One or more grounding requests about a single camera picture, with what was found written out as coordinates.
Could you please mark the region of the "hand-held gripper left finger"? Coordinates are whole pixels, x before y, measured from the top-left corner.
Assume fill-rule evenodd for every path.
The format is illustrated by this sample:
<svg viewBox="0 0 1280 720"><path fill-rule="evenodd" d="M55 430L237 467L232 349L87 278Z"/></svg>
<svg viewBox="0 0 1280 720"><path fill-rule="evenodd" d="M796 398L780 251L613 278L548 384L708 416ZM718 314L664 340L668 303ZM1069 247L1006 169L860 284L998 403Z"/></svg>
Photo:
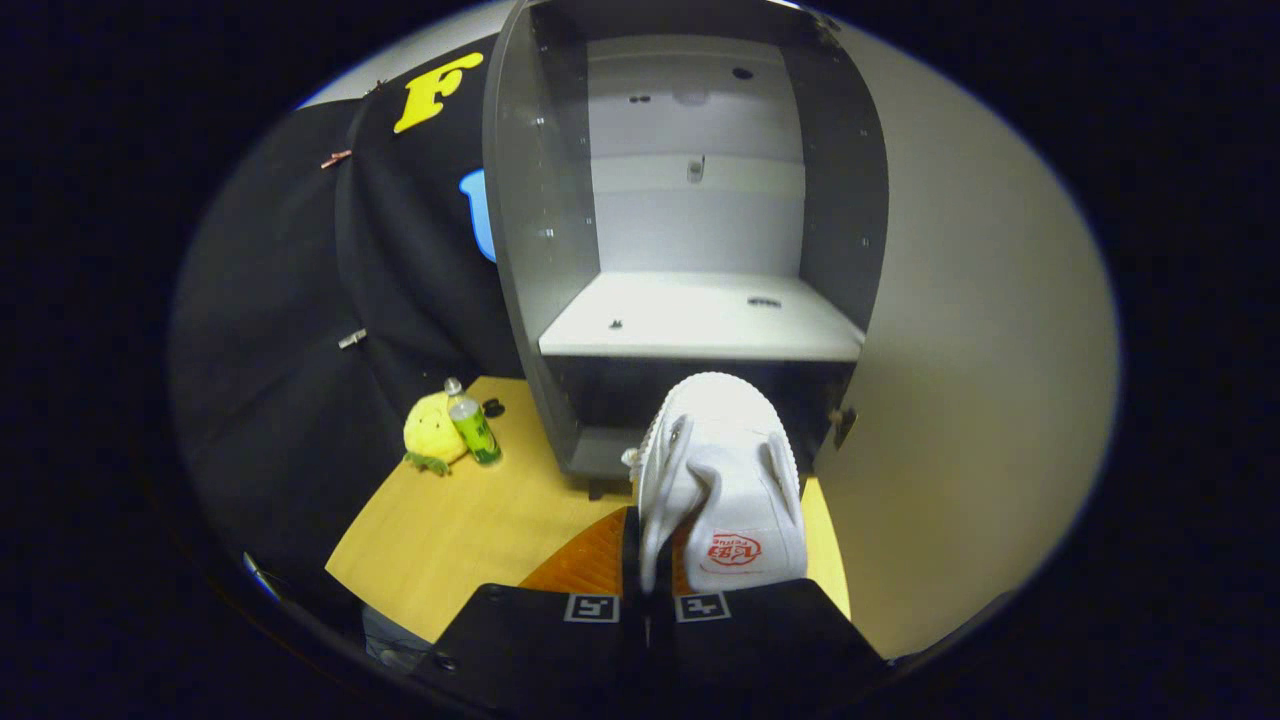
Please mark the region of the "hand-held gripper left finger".
<svg viewBox="0 0 1280 720"><path fill-rule="evenodd" d="M593 701L636 616L637 510L573 536L516 584L480 584L415 670L458 701Z"/></svg>

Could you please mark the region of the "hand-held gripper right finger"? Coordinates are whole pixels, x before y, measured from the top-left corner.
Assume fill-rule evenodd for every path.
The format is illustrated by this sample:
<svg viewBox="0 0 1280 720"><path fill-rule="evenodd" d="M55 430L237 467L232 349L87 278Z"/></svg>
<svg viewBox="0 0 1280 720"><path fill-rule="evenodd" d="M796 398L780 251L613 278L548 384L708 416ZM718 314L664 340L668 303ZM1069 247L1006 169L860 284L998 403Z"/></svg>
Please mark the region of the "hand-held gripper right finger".
<svg viewBox="0 0 1280 720"><path fill-rule="evenodd" d="M692 591L690 529L659 555L648 669L690 693L865 693L891 665L812 579L741 591Z"/></svg>

